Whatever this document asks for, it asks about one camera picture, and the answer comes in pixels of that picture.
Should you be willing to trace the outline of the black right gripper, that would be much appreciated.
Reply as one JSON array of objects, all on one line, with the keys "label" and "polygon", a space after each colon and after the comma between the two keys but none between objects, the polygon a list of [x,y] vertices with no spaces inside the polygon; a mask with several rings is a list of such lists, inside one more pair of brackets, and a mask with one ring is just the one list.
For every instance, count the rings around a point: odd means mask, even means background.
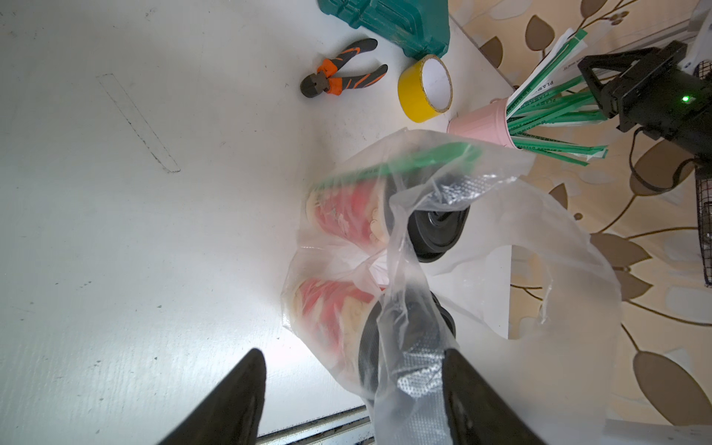
[{"label": "black right gripper", "polygon": [[578,63],[599,109],[622,133],[639,125],[701,161],[711,160],[711,83],[684,72],[686,44],[584,57]]}]

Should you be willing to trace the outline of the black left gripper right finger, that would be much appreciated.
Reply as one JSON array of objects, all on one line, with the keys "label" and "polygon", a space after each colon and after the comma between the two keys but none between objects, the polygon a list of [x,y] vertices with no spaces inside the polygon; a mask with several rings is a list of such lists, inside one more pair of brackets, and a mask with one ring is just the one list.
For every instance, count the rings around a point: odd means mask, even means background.
[{"label": "black left gripper right finger", "polygon": [[442,366],[445,413],[454,444],[538,444],[542,441],[458,352]]}]

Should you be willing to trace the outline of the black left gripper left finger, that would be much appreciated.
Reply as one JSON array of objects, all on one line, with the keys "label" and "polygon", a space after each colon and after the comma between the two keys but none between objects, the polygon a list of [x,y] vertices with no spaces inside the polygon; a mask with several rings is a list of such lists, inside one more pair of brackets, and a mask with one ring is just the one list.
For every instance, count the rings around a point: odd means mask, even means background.
[{"label": "black left gripper left finger", "polygon": [[250,350],[163,444],[255,444],[263,415],[266,363]]}]

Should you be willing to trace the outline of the red milk tea cup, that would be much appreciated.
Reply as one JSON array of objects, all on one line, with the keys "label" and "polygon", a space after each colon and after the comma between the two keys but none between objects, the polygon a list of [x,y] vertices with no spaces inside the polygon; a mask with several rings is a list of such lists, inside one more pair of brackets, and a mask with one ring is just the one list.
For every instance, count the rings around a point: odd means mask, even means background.
[{"label": "red milk tea cup", "polygon": [[[309,223],[368,253],[387,248],[394,228],[389,199],[397,191],[391,176],[346,185],[335,182],[313,189],[305,204]],[[442,258],[459,241],[469,210],[414,211],[407,223],[415,255],[421,263]]]},{"label": "red milk tea cup", "polygon": [[[352,281],[304,278],[285,294],[285,316],[292,331],[344,387],[372,403],[380,386],[381,297]],[[404,351],[387,381],[418,399],[442,385],[444,347],[439,322],[418,293],[405,295],[406,320],[395,332]]]}]

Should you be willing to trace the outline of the clear plastic carrier bag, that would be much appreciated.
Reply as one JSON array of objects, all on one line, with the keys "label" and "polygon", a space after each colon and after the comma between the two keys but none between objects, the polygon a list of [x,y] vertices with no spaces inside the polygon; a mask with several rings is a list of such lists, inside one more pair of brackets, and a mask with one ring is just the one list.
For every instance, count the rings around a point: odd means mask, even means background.
[{"label": "clear plastic carrier bag", "polygon": [[[307,220],[309,188],[350,159],[382,161],[452,142],[473,144],[482,155],[475,162],[391,176],[397,191],[389,199],[394,228],[387,248],[368,253]],[[282,293],[285,322],[292,331],[284,296],[304,278],[352,281],[375,295],[385,287],[378,394],[369,403],[351,392],[365,403],[376,443],[452,442],[443,382],[414,399],[387,381],[403,369],[402,336],[395,329],[406,320],[405,295],[415,292],[439,322],[444,355],[458,350],[544,443],[602,439],[620,286],[573,217],[526,183],[533,163],[530,153],[515,149],[402,130],[309,175]],[[421,263],[407,234],[410,215],[465,209],[469,214],[456,245],[439,260]]]}]

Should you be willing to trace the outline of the green straw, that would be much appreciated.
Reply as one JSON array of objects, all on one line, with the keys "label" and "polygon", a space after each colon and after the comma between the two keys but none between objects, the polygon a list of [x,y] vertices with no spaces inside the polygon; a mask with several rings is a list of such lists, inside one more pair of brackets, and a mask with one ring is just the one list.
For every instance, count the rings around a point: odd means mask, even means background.
[{"label": "green straw", "polygon": [[482,155],[482,149],[473,144],[452,142],[434,148],[397,153],[382,161],[350,159],[323,179],[315,182],[309,192],[335,187],[346,187],[365,181],[382,179],[386,176],[414,174],[430,168],[439,168],[454,161],[475,162]]}]

